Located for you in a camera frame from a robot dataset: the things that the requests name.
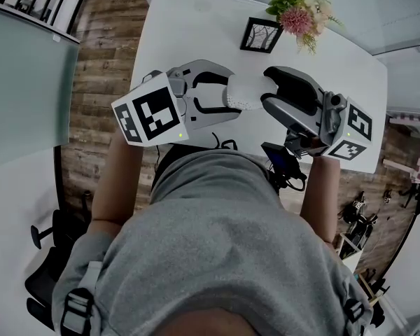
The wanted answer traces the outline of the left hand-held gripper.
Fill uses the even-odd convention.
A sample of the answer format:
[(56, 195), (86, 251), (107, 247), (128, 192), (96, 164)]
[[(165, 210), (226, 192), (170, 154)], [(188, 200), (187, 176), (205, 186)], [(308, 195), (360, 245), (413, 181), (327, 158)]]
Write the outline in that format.
[(189, 144), (188, 130), (238, 118), (241, 110), (202, 107), (197, 97), (186, 94), (188, 88), (196, 88), (200, 83), (226, 86), (233, 74), (205, 59), (190, 62), (186, 68), (151, 71), (140, 84), (111, 104), (126, 142), (131, 146)]

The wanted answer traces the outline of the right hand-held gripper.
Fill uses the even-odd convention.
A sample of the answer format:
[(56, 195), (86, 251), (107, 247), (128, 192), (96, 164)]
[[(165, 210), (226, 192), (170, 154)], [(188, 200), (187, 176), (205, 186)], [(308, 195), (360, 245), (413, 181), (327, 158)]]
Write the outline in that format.
[(290, 67), (271, 66), (263, 76), (277, 91), (263, 94), (262, 106), (291, 131), (285, 147), (297, 158), (326, 156), (350, 162), (371, 146), (372, 118), (352, 99), (324, 93), (311, 76)]

